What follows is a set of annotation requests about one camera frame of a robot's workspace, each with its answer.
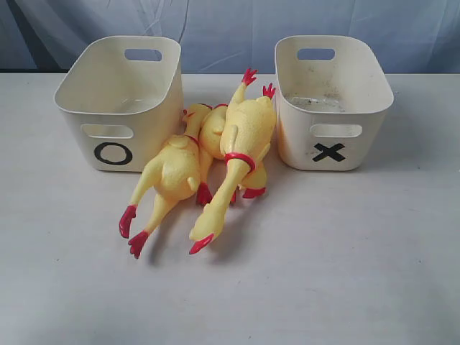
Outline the detached yellow chicken head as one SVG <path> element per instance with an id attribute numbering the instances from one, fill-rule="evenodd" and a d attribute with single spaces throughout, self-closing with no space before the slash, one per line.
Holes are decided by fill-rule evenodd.
<path id="1" fill-rule="evenodd" d="M 248 174 L 241 182 L 244 189 L 242 198 L 252 199 L 262 196 L 266 191 L 267 171 L 261 162 L 254 171 Z"/>

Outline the yellow rubber chicken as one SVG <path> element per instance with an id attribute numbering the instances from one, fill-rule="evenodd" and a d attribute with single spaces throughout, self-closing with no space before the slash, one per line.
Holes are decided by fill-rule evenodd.
<path id="1" fill-rule="evenodd" d="M 185 131 L 174 134 L 163 144 L 162 149 L 145 166 L 132 193 L 129 204 L 119 221 L 119 232 L 128 239 L 130 253 L 139 258 L 150 234 L 162 223 L 164 217 L 176 205 L 193 196 L 201 184 L 198 136 L 201 122 L 212 107 L 204 103 L 193 103 L 183 111 Z M 152 215 L 145 228 L 129 238 L 132 219 L 137 206 L 150 188 L 156 191 Z"/>
<path id="2" fill-rule="evenodd" d="M 272 98 L 272 84 L 262 88 L 262 96 L 247 99 L 247 87 L 257 77 L 256 70 L 247 69 L 226 110 L 226 123 L 221 136 L 220 150 L 226 163 L 226 176 L 210 203 L 191 229 L 194 241 L 189 253 L 195 254 L 216 239 L 224 228 L 225 215 L 235 191 L 243 179 L 263 162 L 271 147 L 277 123 Z"/>

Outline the white bin marked O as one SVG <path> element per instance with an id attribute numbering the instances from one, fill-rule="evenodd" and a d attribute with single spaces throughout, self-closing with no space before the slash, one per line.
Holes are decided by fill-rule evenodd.
<path id="1" fill-rule="evenodd" d="M 183 110 L 181 46 L 152 36 L 92 42 L 54 101 L 97 170 L 140 172 L 176 133 Z"/>

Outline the yellow rubber chicken top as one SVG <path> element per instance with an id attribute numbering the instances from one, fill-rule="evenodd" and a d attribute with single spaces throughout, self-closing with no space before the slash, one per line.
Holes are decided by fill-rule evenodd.
<path id="1" fill-rule="evenodd" d="M 247 99 L 247 87 L 257 77 L 256 70 L 247 69 L 226 110 L 226 123 L 221 136 L 220 150 L 226 163 L 226 176 L 210 203 L 191 229 L 194 241 L 189 253 L 195 254 L 216 239 L 224 228 L 225 215 L 235 191 L 243 179 L 263 162 L 271 147 L 277 123 L 272 98 L 272 84 L 262 88 L 262 96 Z"/>

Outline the white bin marked X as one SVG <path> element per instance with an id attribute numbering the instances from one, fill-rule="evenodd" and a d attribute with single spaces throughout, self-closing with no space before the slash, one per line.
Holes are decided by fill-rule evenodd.
<path id="1" fill-rule="evenodd" d="M 277 147 L 299 170 L 348 171 L 367 156 L 394 96 L 371 48 L 341 35 L 275 45 Z"/>

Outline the headless yellow rubber chicken body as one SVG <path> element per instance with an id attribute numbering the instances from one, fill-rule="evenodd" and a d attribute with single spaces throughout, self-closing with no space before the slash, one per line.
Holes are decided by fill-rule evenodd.
<path id="1" fill-rule="evenodd" d="M 214 107 L 202 121 L 198 137 L 199 162 L 201 183 L 196 195 L 196 203 L 205 206 L 210 203 L 213 196 L 208 187 L 208 172 L 214 160 L 223 160 L 224 155 L 220 150 L 221 136 L 226 123 L 227 104 L 221 103 Z"/>

